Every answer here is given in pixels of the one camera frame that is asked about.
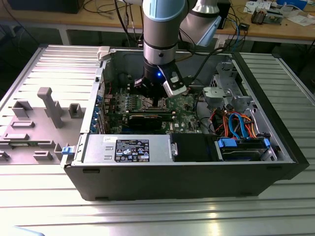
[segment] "table leg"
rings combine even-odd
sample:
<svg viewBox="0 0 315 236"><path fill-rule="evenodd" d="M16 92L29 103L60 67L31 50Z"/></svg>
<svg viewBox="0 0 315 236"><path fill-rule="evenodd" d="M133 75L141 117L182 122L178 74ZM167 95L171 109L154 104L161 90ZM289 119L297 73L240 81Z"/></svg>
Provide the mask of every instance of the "table leg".
<svg viewBox="0 0 315 236"><path fill-rule="evenodd" d="M70 37L68 35L68 32L66 29L58 29L59 30L59 34L60 34L60 37L61 37L61 40L63 42L63 45L71 45L70 43Z"/></svg>
<svg viewBox="0 0 315 236"><path fill-rule="evenodd" d="M229 38L229 34L219 34L215 48L223 47L225 45L226 40Z"/></svg>

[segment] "wire bundle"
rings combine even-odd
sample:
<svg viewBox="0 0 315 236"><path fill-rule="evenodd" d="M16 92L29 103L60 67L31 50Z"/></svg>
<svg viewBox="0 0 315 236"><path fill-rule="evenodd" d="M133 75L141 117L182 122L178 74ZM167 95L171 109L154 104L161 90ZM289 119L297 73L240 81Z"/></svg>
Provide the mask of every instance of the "wire bundle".
<svg viewBox="0 0 315 236"><path fill-rule="evenodd" d="M254 121L246 116L245 114L241 114L235 111L221 111L215 110L211 117L210 121L212 122L215 115L222 117L222 124L216 128L215 134L222 136L222 137L230 137L235 139L241 139L240 135L237 134L238 129L241 129L241 134L243 138L257 138L255 131L254 131ZM233 121L238 121L238 125L235 129L233 129Z"/></svg>

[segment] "metal bracket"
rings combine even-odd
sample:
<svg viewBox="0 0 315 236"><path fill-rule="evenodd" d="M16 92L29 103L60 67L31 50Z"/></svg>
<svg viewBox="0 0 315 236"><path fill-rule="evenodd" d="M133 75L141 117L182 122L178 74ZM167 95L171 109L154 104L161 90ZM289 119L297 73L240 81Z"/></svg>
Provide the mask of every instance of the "metal bracket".
<svg viewBox="0 0 315 236"><path fill-rule="evenodd" d="M99 61L106 60L110 57L111 53L114 53L115 51L110 52L110 47L108 46L102 46L98 49L97 52L97 58Z"/></svg>
<svg viewBox="0 0 315 236"><path fill-rule="evenodd" d="M172 156L178 155L177 143L171 144L171 153L172 153Z"/></svg>

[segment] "electronic device on desk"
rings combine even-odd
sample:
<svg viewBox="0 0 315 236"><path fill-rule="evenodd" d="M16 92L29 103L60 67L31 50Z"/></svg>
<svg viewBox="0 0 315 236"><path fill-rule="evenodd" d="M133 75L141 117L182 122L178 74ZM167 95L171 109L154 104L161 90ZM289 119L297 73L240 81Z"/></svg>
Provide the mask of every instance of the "electronic device on desk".
<svg viewBox="0 0 315 236"><path fill-rule="evenodd" d="M281 6L282 5L293 5L293 6L300 8L301 10L303 10L307 4L307 1L305 1L305 0L277 0L277 4L281 5Z"/></svg>
<svg viewBox="0 0 315 236"><path fill-rule="evenodd" d="M281 24L283 18L284 16L278 10L256 8L252 15L252 23Z"/></svg>
<svg viewBox="0 0 315 236"><path fill-rule="evenodd" d="M84 0L7 0L13 10L51 11L76 14Z"/></svg>

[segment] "white cable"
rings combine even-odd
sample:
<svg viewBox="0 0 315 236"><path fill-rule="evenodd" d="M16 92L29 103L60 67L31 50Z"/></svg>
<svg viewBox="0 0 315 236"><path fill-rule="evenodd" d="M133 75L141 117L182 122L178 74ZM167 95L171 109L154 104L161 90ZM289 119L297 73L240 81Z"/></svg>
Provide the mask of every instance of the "white cable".
<svg viewBox="0 0 315 236"><path fill-rule="evenodd" d="M18 41L18 51L19 51L19 54L21 54L21 55L22 55L22 53L20 52L20 42L21 42L22 35L23 35L24 32L25 32L25 29L24 29L23 32L21 33L20 38L19 38L19 41Z"/></svg>

